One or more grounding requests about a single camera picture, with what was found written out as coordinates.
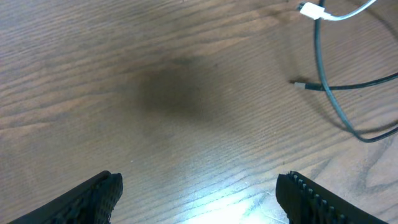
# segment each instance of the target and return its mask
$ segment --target white cable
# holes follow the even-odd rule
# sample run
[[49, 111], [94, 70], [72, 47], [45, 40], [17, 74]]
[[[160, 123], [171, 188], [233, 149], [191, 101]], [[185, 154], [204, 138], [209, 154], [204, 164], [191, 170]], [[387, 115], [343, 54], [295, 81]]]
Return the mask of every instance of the white cable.
[[329, 21], [342, 21], [344, 19], [348, 19], [350, 17], [353, 17], [355, 15], [357, 15], [358, 13], [362, 12], [363, 10], [365, 10], [367, 7], [369, 7], [371, 4], [373, 4], [374, 2], [376, 2], [377, 0], [369, 0], [366, 4], [362, 5], [361, 7], [357, 8], [357, 10], [344, 15], [344, 16], [332, 16], [331, 14], [325, 12], [325, 8], [324, 7], [320, 7], [314, 3], [301, 3], [298, 6], [298, 9], [300, 10], [300, 13], [308, 16], [312, 19], [319, 19], [322, 18], [324, 20], [329, 20]]

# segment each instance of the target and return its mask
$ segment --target dark stain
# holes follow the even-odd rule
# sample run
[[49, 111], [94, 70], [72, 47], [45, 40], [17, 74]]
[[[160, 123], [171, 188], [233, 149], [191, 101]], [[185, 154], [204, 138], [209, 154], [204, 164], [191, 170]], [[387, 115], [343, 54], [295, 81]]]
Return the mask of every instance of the dark stain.
[[138, 107], [146, 113], [161, 112], [200, 119], [200, 89], [192, 74], [183, 68], [147, 74], [136, 95]]
[[171, 62], [176, 64], [176, 65], [190, 65], [195, 61], [195, 58], [193, 57], [179, 57], [173, 59]]

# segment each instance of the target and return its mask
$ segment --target wood grain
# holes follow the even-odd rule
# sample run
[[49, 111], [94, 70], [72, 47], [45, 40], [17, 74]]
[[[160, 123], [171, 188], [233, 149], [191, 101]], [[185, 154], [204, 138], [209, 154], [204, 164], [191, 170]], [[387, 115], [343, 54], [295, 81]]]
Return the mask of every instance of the wood grain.
[[[124, 178], [112, 223], [286, 223], [275, 182], [289, 170], [398, 223], [396, 136], [358, 142], [323, 93], [289, 84], [317, 81], [298, 3], [1, 1], [0, 223], [102, 170]], [[330, 83], [396, 72], [396, 21], [384, 0], [324, 22]], [[366, 130], [397, 122], [397, 87], [336, 96]]]

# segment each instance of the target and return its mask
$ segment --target cable plug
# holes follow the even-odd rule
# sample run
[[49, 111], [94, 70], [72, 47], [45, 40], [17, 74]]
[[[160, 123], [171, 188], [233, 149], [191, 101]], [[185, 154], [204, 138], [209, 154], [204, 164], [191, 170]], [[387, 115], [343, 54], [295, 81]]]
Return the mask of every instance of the cable plug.
[[300, 82], [295, 82], [294, 83], [294, 88], [299, 89], [299, 90], [305, 90], [305, 83], [300, 83]]
[[300, 13], [304, 16], [308, 16], [309, 18], [312, 18], [314, 20], [319, 18], [330, 19], [332, 17], [331, 14], [325, 12], [324, 7], [320, 7], [310, 2], [300, 3], [297, 9], [300, 10]]

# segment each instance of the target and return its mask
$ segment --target white connector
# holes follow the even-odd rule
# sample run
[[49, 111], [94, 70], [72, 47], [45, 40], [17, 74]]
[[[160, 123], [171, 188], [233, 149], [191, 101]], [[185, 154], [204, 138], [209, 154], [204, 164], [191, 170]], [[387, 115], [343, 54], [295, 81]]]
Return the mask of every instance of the white connector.
[[306, 3], [301, 3], [298, 6], [298, 9], [300, 10], [300, 13], [303, 14], [304, 16], [308, 16], [309, 18], [312, 19], [326, 19], [327, 17], [330, 17], [331, 15], [329, 13], [325, 13], [325, 8], [320, 7], [314, 3], [306, 2]]
[[330, 13], [325, 12], [325, 8], [318, 6], [314, 3], [310, 2], [303, 2], [298, 5], [298, 10], [300, 10], [300, 13], [303, 14], [304, 16], [308, 16], [312, 19], [319, 19], [322, 18], [324, 20], [329, 20], [329, 21], [342, 21], [344, 19], [348, 19], [350, 17], [353, 17], [357, 15], [358, 13], [362, 12], [365, 10], [367, 7], [369, 7], [371, 4], [375, 3], [377, 0], [369, 0], [366, 4], [363, 4], [361, 7], [357, 8], [357, 10], [345, 15], [345, 16], [332, 16]]
[[299, 90], [305, 90], [305, 83], [295, 82], [294, 88], [299, 89]]

